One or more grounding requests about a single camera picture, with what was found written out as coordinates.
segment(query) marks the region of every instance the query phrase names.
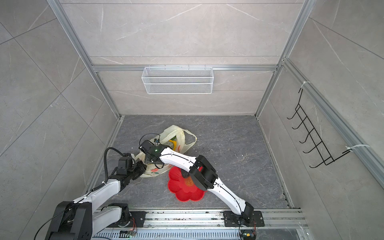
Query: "white plastic bag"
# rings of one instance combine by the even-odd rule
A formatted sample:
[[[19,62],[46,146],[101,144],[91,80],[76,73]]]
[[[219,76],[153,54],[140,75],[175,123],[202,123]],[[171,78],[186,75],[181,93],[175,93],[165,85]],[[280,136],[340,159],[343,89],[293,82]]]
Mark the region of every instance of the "white plastic bag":
[[[184,132],[188,133],[189,135],[192,135],[195,137],[195,141],[189,144],[185,144],[185,134]],[[197,137],[191,133],[188,130],[182,129],[176,125],[172,125],[169,128],[165,129],[164,132],[160,134],[160,137],[156,136],[152,138],[150,141],[154,142],[155,138],[160,140],[161,144],[164,144],[171,140],[172,138],[176,137],[176,147],[174,148],[176,152],[179,153],[185,153],[188,149],[190,149],[197,141]],[[143,152],[140,152],[134,157],[135,161],[142,160],[144,162],[145,154]],[[165,164],[163,168],[158,169],[154,164],[147,164],[147,170],[140,176],[140,177],[155,177],[157,175],[160,175],[162,173],[167,172],[169,169],[171,169],[173,165]]]

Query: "zip tie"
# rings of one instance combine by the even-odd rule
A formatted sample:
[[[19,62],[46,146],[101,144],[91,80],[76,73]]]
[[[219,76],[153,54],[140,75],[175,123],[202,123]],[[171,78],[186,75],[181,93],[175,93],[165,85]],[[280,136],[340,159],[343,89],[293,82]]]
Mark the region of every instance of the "zip tie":
[[[352,147],[348,147],[348,146],[345,146],[345,147],[347,148],[347,150],[351,150],[351,151],[353,151],[352,148],[355,148],[355,147],[370,147],[370,146],[367,145],[367,144],[357,144],[357,145],[352,146]]]
[[[306,83],[310,83],[310,82],[304,81],[300,88],[303,88],[304,84],[306,84]]]

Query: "black mounting plate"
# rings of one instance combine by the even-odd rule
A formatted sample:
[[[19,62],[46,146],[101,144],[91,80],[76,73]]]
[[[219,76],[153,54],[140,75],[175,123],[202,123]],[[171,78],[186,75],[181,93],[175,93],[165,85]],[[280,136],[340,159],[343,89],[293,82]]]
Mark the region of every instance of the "black mounting plate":
[[[224,211],[223,216],[224,216],[224,225],[226,227],[238,227],[239,226],[239,224],[238,224],[238,219],[240,217],[239,215],[234,214],[231,211]],[[250,224],[244,224],[245,226],[253,227],[255,224],[257,227],[265,226],[262,212],[254,211],[252,216],[253,216],[253,220],[255,221],[255,223],[253,223],[253,221],[252,221]]]
[[[143,227],[144,221],[145,221],[145,215],[147,212],[130,212],[132,215],[132,218],[135,219],[136,227]],[[108,227],[119,227],[117,223],[113,223],[109,225]],[[133,221],[131,221],[127,226],[127,228],[133,228]]]

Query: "red flower-shaped tray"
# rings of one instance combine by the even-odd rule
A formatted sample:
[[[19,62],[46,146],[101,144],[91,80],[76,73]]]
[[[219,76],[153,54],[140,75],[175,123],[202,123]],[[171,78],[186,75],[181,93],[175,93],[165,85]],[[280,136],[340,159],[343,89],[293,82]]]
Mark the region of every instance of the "red flower-shaped tray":
[[[168,173],[168,189],[176,195],[176,198],[181,202],[192,200],[194,202],[200,201],[205,192],[193,183],[191,177],[183,178],[181,169],[173,167]]]

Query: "wire basket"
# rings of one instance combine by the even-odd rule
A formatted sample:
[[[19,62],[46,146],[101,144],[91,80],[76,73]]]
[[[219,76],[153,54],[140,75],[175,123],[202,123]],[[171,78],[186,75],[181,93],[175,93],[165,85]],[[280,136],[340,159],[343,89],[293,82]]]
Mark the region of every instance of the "wire basket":
[[[141,76],[148,94],[212,93],[211,67],[146,67]]]

